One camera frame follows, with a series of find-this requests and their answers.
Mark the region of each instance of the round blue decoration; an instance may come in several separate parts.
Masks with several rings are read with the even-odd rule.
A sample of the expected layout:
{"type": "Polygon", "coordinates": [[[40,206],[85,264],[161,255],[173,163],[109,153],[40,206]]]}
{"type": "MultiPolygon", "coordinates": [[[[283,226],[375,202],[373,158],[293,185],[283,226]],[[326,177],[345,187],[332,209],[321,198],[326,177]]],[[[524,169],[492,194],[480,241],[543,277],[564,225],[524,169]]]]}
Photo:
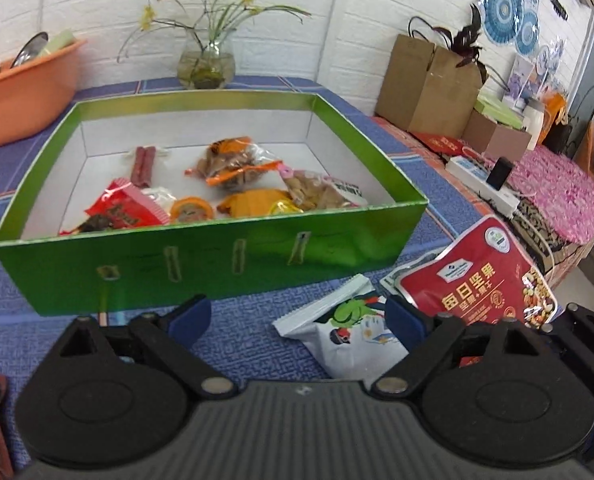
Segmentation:
{"type": "Polygon", "coordinates": [[[482,0],[484,30],[490,41],[503,45],[519,33],[523,20],[523,0],[482,0]]]}
{"type": "Polygon", "coordinates": [[[532,54],[539,43],[539,19],[532,10],[523,13],[523,21],[515,41],[517,52],[522,56],[532,54]]]}

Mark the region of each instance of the table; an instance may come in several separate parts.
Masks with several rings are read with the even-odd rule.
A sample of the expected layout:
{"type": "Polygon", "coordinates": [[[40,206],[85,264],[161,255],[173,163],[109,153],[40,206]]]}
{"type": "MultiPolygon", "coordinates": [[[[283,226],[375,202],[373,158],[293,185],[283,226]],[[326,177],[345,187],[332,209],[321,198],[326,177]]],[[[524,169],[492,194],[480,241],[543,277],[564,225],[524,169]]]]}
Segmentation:
{"type": "MultiPolygon", "coordinates": [[[[320,94],[344,113],[410,177],[430,200],[399,263],[450,244],[482,214],[420,153],[405,145],[396,132],[386,130],[339,96],[307,79],[290,77],[238,76],[234,89],[263,89],[320,94]]],[[[134,81],[78,92],[74,100],[181,89],[176,78],[134,81]]],[[[54,129],[54,124],[29,139],[0,148],[0,218],[14,190],[54,129]]],[[[377,285],[389,269],[370,272],[377,285]]],[[[337,288],[343,280],[315,283],[264,294],[240,296],[213,302],[212,324],[192,348],[232,379],[247,378],[308,380],[326,377],[300,342],[280,338],[270,323],[304,303],[337,288]]],[[[139,311],[109,314],[110,324],[124,324],[139,311]]],[[[0,265],[0,373],[10,380],[10,393],[3,411],[9,431],[14,464],[27,463],[28,456],[13,420],[13,403],[19,391],[72,317],[41,318],[8,278],[0,265]]]]}

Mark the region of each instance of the gray door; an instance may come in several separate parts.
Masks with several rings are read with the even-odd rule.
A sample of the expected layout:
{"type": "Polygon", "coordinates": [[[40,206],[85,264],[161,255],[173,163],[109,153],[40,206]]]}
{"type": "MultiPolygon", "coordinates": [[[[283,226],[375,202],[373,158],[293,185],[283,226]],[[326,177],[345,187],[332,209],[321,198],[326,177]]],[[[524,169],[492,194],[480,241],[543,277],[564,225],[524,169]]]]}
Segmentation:
{"type": "Polygon", "coordinates": [[[590,119],[594,114],[594,43],[590,51],[588,65],[584,71],[579,90],[570,107],[570,124],[573,131],[570,134],[566,155],[570,158],[574,156],[577,148],[581,144],[584,134],[588,127],[590,119]]]}

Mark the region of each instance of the pink floral cushion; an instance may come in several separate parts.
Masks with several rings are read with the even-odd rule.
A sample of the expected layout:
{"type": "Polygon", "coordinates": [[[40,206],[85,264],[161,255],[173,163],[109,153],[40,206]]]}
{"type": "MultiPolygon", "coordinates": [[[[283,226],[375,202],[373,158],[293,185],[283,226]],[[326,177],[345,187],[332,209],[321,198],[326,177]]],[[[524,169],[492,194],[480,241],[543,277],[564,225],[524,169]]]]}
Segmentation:
{"type": "Polygon", "coordinates": [[[508,182],[565,240],[584,245],[594,237],[594,179],[570,159],[537,145],[522,156],[508,182]]]}

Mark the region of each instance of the green box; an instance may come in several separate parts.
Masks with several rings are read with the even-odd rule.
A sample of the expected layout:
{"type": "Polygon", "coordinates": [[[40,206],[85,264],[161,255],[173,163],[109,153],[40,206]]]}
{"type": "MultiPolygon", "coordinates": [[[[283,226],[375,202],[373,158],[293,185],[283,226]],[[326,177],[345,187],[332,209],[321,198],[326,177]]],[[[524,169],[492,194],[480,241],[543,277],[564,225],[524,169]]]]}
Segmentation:
{"type": "MultiPolygon", "coordinates": [[[[258,187],[281,183],[276,173],[264,178],[258,187]]],[[[42,316],[179,304],[196,293],[225,298],[391,266],[426,205],[405,174],[318,95],[231,90],[105,98],[75,105],[37,156],[0,223],[0,260],[42,316]],[[243,134],[296,169],[302,161],[314,166],[304,169],[320,164],[381,205],[57,236],[77,224],[75,214],[103,192],[109,172],[129,176],[122,152],[167,147],[168,158],[155,168],[181,198],[205,184],[183,176],[180,164],[193,166],[193,155],[213,140],[243,134]]]]}

